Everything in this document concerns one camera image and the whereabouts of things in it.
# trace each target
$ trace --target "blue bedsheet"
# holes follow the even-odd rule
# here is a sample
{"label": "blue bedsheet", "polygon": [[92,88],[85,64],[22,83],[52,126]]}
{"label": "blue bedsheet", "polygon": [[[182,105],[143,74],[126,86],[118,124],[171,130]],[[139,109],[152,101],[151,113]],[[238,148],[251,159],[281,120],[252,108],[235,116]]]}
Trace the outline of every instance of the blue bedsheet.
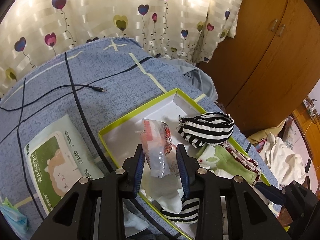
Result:
{"label": "blue bedsheet", "polygon": [[[136,58],[137,61],[141,61],[149,57],[149,55],[133,39],[108,38],[93,41],[69,50],[67,57],[74,84],[88,84],[94,80],[130,68],[136,63],[134,58]],[[90,129],[103,152],[103,145],[98,138],[99,130],[138,106],[163,94],[164,91],[178,87],[193,99],[201,98],[198,104],[206,111],[221,112],[212,100],[207,96],[202,97],[200,90],[188,84],[176,67],[155,58],[143,62],[141,66],[146,73],[151,73],[155,77],[158,84],[156,84],[149,75],[144,74],[142,68],[136,67],[131,71],[93,84],[94,86],[107,89],[106,93],[95,92],[87,88],[77,92]],[[37,99],[45,92],[57,86],[66,84],[70,84],[70,78],[64,54],[61,54],[26,76],[25,104]],[[6,109],[20,107],[22,104],[22,85],[23,79],[18,81],[4,96],[0,102],[0,106]],[[84,127],[70,87],[56,90],[45,98],[23,109],[22,123],[19,128],[22,148],[43,128],[63,117],[65,114],[69,114],[73,124],[79,130],[90,149],[93,158],[97,158],[97,151]],[[29,239],[42,222],[42,219],[36,211],[34,203],[31,201],[23,178],[20,150],[17,143],[17,124],[19,117],[20,111],[5,112],[0,110],[0,191],[13,205],[17,204],[20,212],[28,217],[29,231],[27,238]],[[236,126],[232,136],[242,148],[248,152],[250,157],[259,162],[260,168],[267,179],[277,187],[278,182],[270,169],[265,165],[254,147],[250,145]],[[98,162],[98,166],[104,173],[108,173],[101,161]],[[27,180],[31,191],[33,194],[36,194],[28,169]],[[35,197],[41,213],[45,217],[45,212],[42,209],[39,198],[37,198],[36,195]],[[140,197],[137,197],[137,201],[142,208],[146,210],[147,214],[144,215],[147,218],[129,201],[126,202],[126,206],[131,212],[137,214],[144,220],[150,219],[148,215],[153,218],[153,225],[147,229],[147,233],[152,234],[153,237],[157,237],[157,239],[162,239],[160,235],[163,234],[175,236],[177,239],[184,239],[183,236],[159,217]],[[279,211],[281,207],[274,206],[274,208],[276,211]],[[145,236],[136,236],[136,239],[138,239],[138,237],[144,239]]]}

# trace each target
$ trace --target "clear plastic packaging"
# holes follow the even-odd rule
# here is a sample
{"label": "clear plastic packaging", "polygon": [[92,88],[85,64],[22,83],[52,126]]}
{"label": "clear plastic packaging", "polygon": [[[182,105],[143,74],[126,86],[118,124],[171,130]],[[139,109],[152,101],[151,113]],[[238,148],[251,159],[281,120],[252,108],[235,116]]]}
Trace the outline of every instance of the clear plastic packaging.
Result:
{"label": "clear plastic packaging", "polygon": [[166,123],[142,119],[143,132],[140,135],[143,152],[151,170],[151,176],[163,178],[170,174],[166,155],[172,150],[172,140]]}

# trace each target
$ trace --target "blue face mask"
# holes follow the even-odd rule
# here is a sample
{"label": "blue face mask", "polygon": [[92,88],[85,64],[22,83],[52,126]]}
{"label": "blue face mask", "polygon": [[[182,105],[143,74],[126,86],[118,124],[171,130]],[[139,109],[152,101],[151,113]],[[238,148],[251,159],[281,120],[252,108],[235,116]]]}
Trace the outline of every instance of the blue face mask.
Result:
{"label": "blue face mask", "polygon": [[27,217],[22,215],[17,208],[12,206],[7,198],[4,199],[4,202],[0,201],[0,211],[17,236],[21,239],[25,239],[28,230]]}

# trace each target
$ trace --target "black and white striped fabric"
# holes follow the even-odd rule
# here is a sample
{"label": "black and white striped fabric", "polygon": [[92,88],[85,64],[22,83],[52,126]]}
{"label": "black and white striped fabric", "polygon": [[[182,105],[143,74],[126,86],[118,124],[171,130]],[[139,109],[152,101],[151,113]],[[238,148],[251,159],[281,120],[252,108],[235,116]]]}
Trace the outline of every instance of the black and white striped fabric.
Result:
{"label": "black and white striped fabric", "polygon": [[182,198],[182,210],[180,214],[174,214],[161,210],[161,213],[175,223],[194,224],[198,222],[199,198]]}
{"label": "black and white striped fabric", "polygon": [[204,144],[216,146],[228,140],[233,132],[234,121],[229,114],[206,113],[193,118],[180,118],[178,133],[193,147]]}

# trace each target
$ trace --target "striped headband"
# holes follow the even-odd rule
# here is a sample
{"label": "striped headband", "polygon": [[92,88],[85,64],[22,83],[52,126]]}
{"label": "striped headband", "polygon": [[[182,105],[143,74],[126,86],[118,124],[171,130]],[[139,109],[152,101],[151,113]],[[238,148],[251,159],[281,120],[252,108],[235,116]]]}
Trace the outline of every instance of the striped headband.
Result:
{"label": "striped headband", "polygon": [[206,143],[216,146],[228,140],[233,132],[234,121],[229,114],[206,113],[179,119],[178,133],[195,148]]}

